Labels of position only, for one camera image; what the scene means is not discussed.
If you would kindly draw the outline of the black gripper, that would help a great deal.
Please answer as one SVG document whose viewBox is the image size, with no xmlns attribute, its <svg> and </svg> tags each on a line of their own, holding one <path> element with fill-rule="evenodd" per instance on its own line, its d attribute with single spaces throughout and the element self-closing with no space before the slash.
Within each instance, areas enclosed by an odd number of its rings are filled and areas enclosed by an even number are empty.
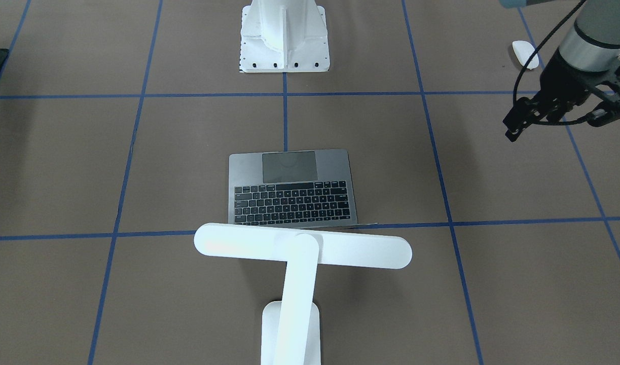
<svg viewBox="0 0 620 365">
<path fill-rule="evenodd" d="M 541 89 L 532 97 L 520 97 L 506 114 L 505 136 L 515 142 L 530 125 L 563 126 L 588 123 L 602 127 L 620 119 L 620 56 L 604 71 L 583 71 L 568 64 L 556 51 L 540 77 Z M 590 95 L 600 102 L 586 115 L 563 122 L 563 117 L 581 106 Z"/>
</svg>

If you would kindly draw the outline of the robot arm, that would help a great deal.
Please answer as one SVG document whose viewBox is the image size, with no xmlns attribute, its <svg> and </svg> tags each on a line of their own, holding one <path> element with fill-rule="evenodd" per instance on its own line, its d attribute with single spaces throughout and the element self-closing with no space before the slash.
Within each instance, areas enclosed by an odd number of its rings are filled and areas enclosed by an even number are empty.
<svg viewBox="0 0 620 365">
<path fill-rule="evenodd" d="M 539 77 L 533 97 L 512 95 L 503 120 L 506 138 L 516 141 L 531 125 L 602 127 L 620 120 L 620 1 L 581 1 L 528 56 L 574 18 Z"/>
</svg>

